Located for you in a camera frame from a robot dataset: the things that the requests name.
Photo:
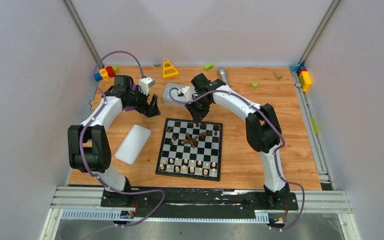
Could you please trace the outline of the black white chessboard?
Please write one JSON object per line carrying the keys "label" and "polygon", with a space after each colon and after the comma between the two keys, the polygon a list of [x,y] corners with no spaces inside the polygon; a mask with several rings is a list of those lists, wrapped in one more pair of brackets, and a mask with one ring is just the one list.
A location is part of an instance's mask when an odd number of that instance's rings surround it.
{"label": "black white chessboard", "polygon": [[155,174],[219,182],[223,124],[167,118]]}

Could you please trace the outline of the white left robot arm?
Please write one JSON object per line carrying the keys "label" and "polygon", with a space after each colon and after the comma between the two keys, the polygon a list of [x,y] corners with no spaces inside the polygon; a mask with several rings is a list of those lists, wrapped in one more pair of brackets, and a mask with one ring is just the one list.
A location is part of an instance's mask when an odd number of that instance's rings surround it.
{"label": "white left robot arm", "polygon": [[129,206],[133,193],[129,180],[111,164],[112,154],[107,131],[125,108],[133,108],[150,118],[159,116],[157,95],[148,102],[149,91],[156,83],[152,77],[142,77],[138,84],[128,75],[117,75],[114,84],[103,93],[95,111],[82,123],[67,130],[68,162],[72,169],[96,178],[120,206]]}

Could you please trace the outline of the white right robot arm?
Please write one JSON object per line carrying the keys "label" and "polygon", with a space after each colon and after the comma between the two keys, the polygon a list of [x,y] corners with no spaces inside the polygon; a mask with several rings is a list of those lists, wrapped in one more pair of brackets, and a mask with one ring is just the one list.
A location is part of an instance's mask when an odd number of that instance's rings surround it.
{"label": "white right robot arm", "polygon": [[195,76],[191,83],[192,86],[182,87],[176,94],[185,97],[185,107],[195,122],[205,118],[211,104],[225,107],[244,121],[246,140],[259,154],[263,167],[266,204],[272,209],[281,207],[290,188],[284,180],[280,161],[279,149],[283,138],[274,107],[268,103],[260,105],[249,101],[224,81],[210,81],[202,73]]}

